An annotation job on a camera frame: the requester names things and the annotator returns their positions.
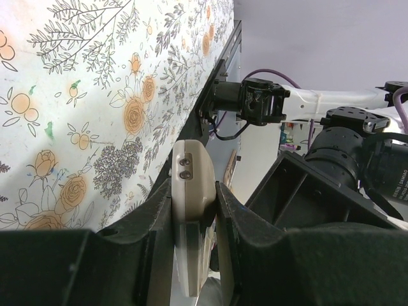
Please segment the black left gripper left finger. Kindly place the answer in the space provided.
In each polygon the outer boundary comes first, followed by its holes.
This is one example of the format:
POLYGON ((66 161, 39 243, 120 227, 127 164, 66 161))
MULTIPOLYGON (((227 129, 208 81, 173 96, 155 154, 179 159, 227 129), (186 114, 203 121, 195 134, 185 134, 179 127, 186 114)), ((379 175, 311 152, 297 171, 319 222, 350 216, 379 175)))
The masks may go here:
POLYGON ((1 233, 2 305, 168 305, 171 182, 99 232, 1 233))

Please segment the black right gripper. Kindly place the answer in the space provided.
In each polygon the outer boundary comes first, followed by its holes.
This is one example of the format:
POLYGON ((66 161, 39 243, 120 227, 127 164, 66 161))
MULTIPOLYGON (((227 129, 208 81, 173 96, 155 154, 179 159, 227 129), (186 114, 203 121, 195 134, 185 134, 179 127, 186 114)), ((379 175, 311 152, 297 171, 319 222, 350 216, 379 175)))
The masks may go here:
POLYGON ((390 122, 351 106, 328 110, 305 160, 283 152, 245 206, 279 229, 336 222, 395 228, 356 192, 363 188, 384 213, 403 218, 393 204, 407 204, 407 135, 385 132, 390 122))

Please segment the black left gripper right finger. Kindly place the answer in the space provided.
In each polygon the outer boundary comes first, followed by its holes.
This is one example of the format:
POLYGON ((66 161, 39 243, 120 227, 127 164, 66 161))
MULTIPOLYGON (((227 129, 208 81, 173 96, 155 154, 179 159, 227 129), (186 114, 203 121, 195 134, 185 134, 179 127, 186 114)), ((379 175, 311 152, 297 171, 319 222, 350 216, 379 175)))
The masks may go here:
POLYGON ((380 213, 283 230, 216 192, 225 305, 407 304, 407 232, 380 213))

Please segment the grey remote control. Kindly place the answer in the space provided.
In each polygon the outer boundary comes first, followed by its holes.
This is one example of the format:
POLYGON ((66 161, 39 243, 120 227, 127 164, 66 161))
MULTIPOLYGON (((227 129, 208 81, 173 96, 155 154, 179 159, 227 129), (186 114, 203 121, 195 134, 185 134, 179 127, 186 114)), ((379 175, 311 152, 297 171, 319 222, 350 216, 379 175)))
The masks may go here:
POLYGON ((171 216, 178 279, 185 296, 195 297, 207 279, 214 238, 215 174, 198 140, 178 140, 171 166, 171 216))

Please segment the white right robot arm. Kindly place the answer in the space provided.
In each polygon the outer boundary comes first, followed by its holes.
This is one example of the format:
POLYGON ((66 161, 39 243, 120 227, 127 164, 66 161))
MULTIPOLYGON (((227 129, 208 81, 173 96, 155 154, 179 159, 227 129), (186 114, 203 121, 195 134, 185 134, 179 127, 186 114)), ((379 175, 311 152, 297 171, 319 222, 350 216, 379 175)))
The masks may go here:
POLYGON ((407 203, 407 84, 362 91, 313 91, 258 78, 215 81, 209 114, 234 112, 247 125, 318 121, 305 161, 341 186, 362 189, 387 220, 406 230, 394 208, 407 203))

